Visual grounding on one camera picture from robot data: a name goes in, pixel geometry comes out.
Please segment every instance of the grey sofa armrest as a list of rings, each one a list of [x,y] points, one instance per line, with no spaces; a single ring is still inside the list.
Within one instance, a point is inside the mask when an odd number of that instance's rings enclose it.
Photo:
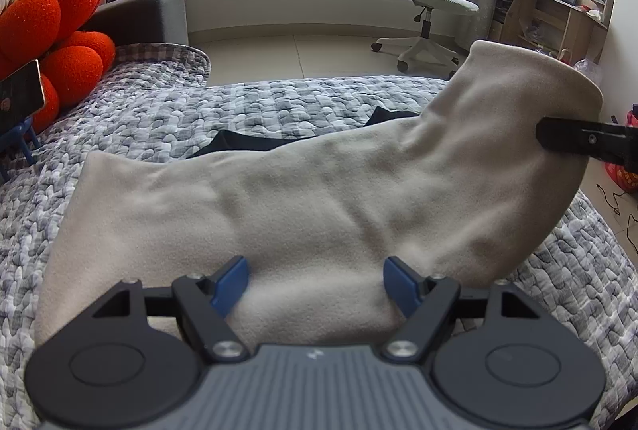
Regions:
[[[116,0],[97,8],[81,31],[100,31],[116,46],[130,43],[188,45],[186,0]]]

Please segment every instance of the bed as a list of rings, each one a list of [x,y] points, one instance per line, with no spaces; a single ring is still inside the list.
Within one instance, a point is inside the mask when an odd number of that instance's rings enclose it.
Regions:
[[[300,138],[362,126],[376,106],[419,112],[438,79],[357,77],[207,87],[210,62],[180,45],[120,47],[114,68],[82,104],[41,134],[31,167],[4,157],[0,186],[0,425],[34,428],[24,365],[51,243],[89,151],[169,162],[192,156],[226,128]],[[509,277],[601,358],[607,386],[591,421],[605,428],[638,394],[638,275],[582,192]]]

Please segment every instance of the shelf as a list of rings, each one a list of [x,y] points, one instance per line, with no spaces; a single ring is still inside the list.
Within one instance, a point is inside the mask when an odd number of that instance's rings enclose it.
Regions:
[[[605,5],[605,1],[603,0],[591,0],[591,1],[594,2],[594,4],[598,4],[599,6]]]
[[[550,52],[558,53],[558,49],[554,49],[553,47],[549,47],[548,45],[542,45],[541,43],[536,43],[534,41],[530,41],[525,36],[523,36],[522,34],[519,34],[518,37],[520,39],[522,39],[522,41],[524,41],[528,45],[531,45],[532,47],[536,47],[537,49],[549,50]]]
[[[567,27],[567,22],[565,20],[553,17],[552,15],[549,15],[543,11],[539,11],[538,9],[534,9],[534,11],[532,11],[532,17],[551,25],[552,27],[555,27],[561,32],[563,32]]]
[[[568,4],[567,2],[563,2],[562,0],[550,0],[553,2],[556,2],[557,4],[562,4],[565,7],[569,7],[570,9],[574,10],[574,11],[578,11],[581,14],[585,15],[586,17],[589,18],[589,20],[593,21],[595,24],[597,24],[599,27],[602,27],[604,30],[608,31],[608,27],[602,23],[599,20],[596,20],[595,18],[590,17],[585,11],[583,11],[579,6],[573,6],[572,4]]]

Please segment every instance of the phone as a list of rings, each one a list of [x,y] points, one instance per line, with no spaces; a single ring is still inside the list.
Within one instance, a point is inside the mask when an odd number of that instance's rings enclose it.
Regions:
[[[0,81],[0,135],[44,108],[37,59]]]

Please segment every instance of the chair base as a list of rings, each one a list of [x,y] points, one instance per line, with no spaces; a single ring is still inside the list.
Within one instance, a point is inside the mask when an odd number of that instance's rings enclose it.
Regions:
[[[375,43],[372,44],[372,50],[379,52],[382,45],[398,45],[399,47],[409,47],[407,50],[401,53],[397,60],[397,69],[400,72],[407,72],[409,65],[408,58],[413,58],[419,52],[426,50],[433,55],[437,61],[445,65],[450,72],[451,77],[459,69],[459,54],[454,50],[446,49],[439,45],[435,41],[430,39],[430,27],[431,22],[425,20],[421,30],[421,36],[413,37],[380,37]]]

